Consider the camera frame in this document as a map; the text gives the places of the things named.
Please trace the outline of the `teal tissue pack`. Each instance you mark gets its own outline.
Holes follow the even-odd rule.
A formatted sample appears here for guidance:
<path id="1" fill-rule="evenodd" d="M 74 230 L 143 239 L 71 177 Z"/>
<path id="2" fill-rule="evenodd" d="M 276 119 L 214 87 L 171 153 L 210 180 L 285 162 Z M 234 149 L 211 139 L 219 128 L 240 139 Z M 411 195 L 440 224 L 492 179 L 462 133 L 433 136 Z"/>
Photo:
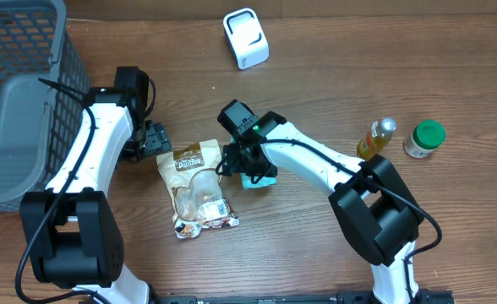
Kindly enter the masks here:
<path id="1" fill-rule="evenodd" d="M 233 144 L 235 143 L 235 139 L 231 137 L 230 142 Z M 263 155 L 263 152 L 260 150 L 253 150 L 253 152 L 256 152 L 255 154 L 255 160 L 257 161 L 263 161 L 264 166 L 265 166 L 265 156 Z M 237 163 L 236 165 L 233 165 L 232 172 L 235 173 L 240 173 L 241 174 L 241 183 L 243 186 L 243 189 L 257 189 L 257 188 L 263 188 L 263 187 L 270 187 L 273 185 L 276 185 L 276 177 L 275 176 L 264 176 L 262 177 L 258 183 L 252 183 L 252 177 L 247 175 L 246 173 L 242 172 L 241 167 L 239 166 L 240 164 Z"/>

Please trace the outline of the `brown snack packet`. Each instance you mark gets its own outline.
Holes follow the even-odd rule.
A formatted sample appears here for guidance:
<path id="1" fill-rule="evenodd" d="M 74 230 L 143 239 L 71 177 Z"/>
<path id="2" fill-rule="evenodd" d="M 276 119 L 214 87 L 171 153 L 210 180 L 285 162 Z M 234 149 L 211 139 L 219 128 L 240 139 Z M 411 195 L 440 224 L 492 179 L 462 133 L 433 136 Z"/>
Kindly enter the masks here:
<path id="1" fill-rule="evenodd" d="M 196 238 L 205 229 L 239 225 L 221 190 L 216 168 L 218 141 L 209 139 L 158 155 L 158 171 L 172 200 L 174 231 L 179 239 Z"/>

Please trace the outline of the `clear yellow liquid bottle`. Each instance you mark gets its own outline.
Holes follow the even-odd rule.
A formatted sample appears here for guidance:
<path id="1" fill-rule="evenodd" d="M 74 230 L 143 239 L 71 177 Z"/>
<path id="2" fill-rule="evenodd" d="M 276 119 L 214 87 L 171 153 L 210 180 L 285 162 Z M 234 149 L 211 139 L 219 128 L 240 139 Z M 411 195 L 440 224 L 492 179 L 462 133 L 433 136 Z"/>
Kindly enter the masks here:
<path id="1" fill-rule="evenodd" d="M 395 131 L 396 121 L 391 117 L 373 122 L 367 134 L 358 143 L 357 157 L 363 160 L 372 159 L 391 141 Z"/>

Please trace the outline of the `green lid white jar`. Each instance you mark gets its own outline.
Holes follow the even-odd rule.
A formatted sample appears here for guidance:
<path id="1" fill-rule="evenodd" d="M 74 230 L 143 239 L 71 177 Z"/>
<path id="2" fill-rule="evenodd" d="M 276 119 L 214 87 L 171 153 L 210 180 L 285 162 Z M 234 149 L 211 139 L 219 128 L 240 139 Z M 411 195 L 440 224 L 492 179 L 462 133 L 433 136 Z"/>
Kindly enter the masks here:
<path id="1" fill-rule="evenodd" d="M 420 122 L 403 142 L 403 149 L 413 158 L 425 158 L 438 149 L 446 138 L 445 128 L 435 120 Z"/>

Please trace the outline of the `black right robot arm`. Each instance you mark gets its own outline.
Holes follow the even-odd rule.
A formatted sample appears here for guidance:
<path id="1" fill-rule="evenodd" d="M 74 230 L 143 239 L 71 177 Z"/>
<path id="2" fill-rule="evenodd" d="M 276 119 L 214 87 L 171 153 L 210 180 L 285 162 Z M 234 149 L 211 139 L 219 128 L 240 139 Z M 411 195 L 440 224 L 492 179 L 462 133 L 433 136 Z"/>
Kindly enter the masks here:
<path id="1" fill-rule="evenodd" d="M 231 134 L 216 168 L 220 176 L 244 174 L 252 184 L 289 170 L 326 195 L 350 246 L 370 263 L 373 298 L 416 303 L 411 255 L 423 215 L 394 166 L 336 152 L 299 132 L 285 117 L 262 117 L 233 100 L 217 121 Z"/>

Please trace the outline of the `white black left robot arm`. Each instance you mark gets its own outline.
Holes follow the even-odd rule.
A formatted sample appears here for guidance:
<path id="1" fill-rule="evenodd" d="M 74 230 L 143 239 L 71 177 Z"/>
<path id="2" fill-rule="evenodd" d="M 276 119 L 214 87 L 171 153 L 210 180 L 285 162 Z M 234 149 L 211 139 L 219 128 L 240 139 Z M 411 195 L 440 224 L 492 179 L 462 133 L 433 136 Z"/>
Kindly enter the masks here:
<path id="1" fill-rule="evenodd" d="M 82 122 L 68 156 L 42 191 L 27 192 L 19 215 L 27 247 L 14 278 L 21 301 L 27 263 L 35 278 L 64 293 L 53 303 L 88 296 L 91 303 L 157 303 L 151 284 L 124 263 L 122 233 L 107 202 L 112 174 L 120 161 L 138 163 L 171 150 L 163 126 L 149 120 L 156 85 L 135 66 L 117 68 L 111 87 L 87 92 L 43 79 L 83 109 Z"/>

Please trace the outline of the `white barcode scanner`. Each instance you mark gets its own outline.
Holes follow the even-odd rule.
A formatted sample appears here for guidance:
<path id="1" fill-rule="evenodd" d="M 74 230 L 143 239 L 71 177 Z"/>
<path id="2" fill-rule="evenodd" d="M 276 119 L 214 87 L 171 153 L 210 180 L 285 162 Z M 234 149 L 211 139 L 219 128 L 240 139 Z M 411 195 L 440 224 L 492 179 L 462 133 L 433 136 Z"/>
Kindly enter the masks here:
<path id="1" fill-rule="evenodd" d="M 240 8 L 222 20 L 227 43 L 240 70 L 265 62 L 270 48 L 258 15 L 251 8 Z"/>

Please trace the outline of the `grey plastic mesh basket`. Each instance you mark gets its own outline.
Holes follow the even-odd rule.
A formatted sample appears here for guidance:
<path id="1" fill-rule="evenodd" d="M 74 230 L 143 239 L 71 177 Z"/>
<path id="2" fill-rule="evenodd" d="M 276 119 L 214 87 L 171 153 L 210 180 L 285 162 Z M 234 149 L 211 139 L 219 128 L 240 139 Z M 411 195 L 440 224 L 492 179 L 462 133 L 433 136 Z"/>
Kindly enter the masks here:
<path id="1" fill-rule="evenodd" d="M 91 86 L 66 22 L 62 0 L 0 1 L 0 211 L 45 188 L 79 131 L 81 106 L 42 82 Z"/>

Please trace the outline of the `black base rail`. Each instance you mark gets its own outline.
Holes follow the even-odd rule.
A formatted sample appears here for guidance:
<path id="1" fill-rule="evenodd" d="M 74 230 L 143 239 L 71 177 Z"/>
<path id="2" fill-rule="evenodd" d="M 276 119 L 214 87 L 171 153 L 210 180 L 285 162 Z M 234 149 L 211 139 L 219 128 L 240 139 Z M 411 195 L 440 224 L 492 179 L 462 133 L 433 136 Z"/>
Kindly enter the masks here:
<path id="1" fill-rule="evenodd" d="M 454 304 L 451 291 L 431 291 L 421 289 L 414 303 Z M 161 296 L 152 303 L 161 304 L 371 304 L 379 303 L 372 291 L 339 291 L 335 295 L 295 295 L 295 296 Z"/>

